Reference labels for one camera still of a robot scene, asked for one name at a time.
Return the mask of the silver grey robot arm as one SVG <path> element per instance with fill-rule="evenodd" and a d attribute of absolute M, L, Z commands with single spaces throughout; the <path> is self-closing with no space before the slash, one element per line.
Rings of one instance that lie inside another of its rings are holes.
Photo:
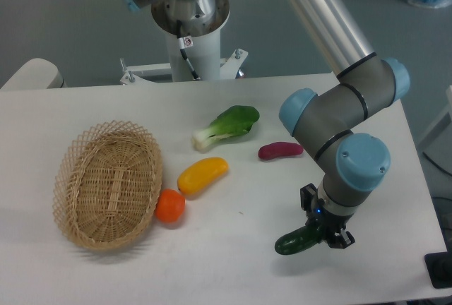
<path fill-rule="evenodd" d="M 225 71 L 218 45 L 200 50 L 194 40 L 216 32 L 229 15 L 227 0 L 124 0 L 129 10 L 153 9 L 154 21 L 174 40 L 168 53 L 175 81 L 215 80 Z M 391 159 L 384 143 L 353 128 L 399 100 L 410 87 L 399 61 L 380 59 L 341 0 L 289 0 L 338 79 L 316 94 L 305 88 L 282 104 L 279 117 L 324 172 L 318 185 L 300 191 L 306 224 L 275 243 L 291 255 L 326 242 L 354 243 L 347 221 L 381 183 Z"/>

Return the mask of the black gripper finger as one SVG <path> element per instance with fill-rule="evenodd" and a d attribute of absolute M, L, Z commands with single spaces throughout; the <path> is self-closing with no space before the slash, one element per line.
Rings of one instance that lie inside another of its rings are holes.
<path fill-rule="evenodd" d="M 355 242 L 355 238 L 345 229 L 338 233 L 330 233 L 326 237 L 328 246 L 332 249 L 346 249 Z"/>
<path fill-rule="evenodd" d="M 317 188 L 312 183 L 300 189 L 300 204 L 304 211 L 312 211 L 312 203 L 317 194 Z"/>

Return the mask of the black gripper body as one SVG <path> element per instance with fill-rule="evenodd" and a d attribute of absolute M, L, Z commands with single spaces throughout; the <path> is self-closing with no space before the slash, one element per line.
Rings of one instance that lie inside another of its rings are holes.
<path fill-rule="evenodd" d="M 338 233 L 341 229 L 347 230 L 347 222 L 351 215 L 340 216 L 327 211 L 319 199 L 314 199 L 312 211 L 305 211 L 307 214 L 306 225 L 317 225 L 323 228 L 322 240 L 326 242 L 326 237 L 330 233 Z"/>

